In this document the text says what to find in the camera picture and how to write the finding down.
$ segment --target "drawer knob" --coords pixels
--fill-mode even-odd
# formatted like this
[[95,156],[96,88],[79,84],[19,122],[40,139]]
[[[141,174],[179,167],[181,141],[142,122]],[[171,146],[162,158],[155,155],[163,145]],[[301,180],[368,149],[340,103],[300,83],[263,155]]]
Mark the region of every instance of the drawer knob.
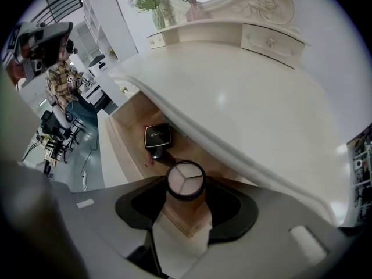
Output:
[[270,49],[272,49],[275,46],[275,40],[273,40],[272,38],[270,38],[270,39],[268,39],[266,41],[266,44],[269,46]]

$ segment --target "black railing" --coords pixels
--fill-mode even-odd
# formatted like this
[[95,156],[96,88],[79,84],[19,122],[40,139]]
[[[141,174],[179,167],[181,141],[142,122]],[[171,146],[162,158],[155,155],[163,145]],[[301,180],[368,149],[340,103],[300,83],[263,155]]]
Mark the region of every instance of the black railing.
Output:
[[[44,22],[46,25],[57,23],[81,7],[83,7],[81,0],[56,0],[40,11],[31,22]],[[11,53],[6,53],[2,59],[4,66],[9,63],[11,56]]]

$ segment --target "pink powder compact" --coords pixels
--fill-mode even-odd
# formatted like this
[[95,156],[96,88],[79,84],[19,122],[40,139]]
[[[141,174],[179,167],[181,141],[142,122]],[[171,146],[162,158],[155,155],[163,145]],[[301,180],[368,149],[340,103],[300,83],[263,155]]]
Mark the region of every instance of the pink powder compact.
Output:
[[184,160],[173,165],[168,169],[166,177],[169,193],[184,201],[197,198],[205,188],[205,172],[192,161]]

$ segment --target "chair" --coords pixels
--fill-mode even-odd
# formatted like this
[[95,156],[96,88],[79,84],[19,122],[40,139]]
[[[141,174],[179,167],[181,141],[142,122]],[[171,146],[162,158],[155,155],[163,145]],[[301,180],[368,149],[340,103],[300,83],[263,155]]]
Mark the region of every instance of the chair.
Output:
[[[71,130],[72,126],[74,125],[74,122],[68,122],[67,119],[65,119],[67,123],[64,123],[64,127],[61,125],[59,120],[57,119],[54,111],[51,113],[50,111],[45,111],[44,114],[41,117],[41,130],[44,134],[48,134],[55,142],[48,142],[45,146],[46,148],[53,148],[53,157],[54,159],[57,159],[57,155],[61,153],[63,155],[63,161],[67,163],[66,161],[66,152],[72,151],[73,143],[76,142],[78,145],[78,142],[76,140],[76,135],[80,130],[83,130],[81,127],[77,127],[77,130],[73,132]],[[65,140],[69,140],[67,145],[64,145],[63,142]]]

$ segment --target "flower vase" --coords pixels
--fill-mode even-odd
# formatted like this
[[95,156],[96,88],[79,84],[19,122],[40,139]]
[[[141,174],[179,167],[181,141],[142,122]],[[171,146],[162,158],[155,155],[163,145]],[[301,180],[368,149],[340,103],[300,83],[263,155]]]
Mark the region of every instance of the flower vase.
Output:
[[198,1],[190,0],[190,9],[186,13],[186,19],[188,22],[206,19],[205,12],[201,6],[198,5]]
[[165,28],[165,19],[163,11],[160,8],[155,8],[152,11],[152,20],[155,27],[160,30]]

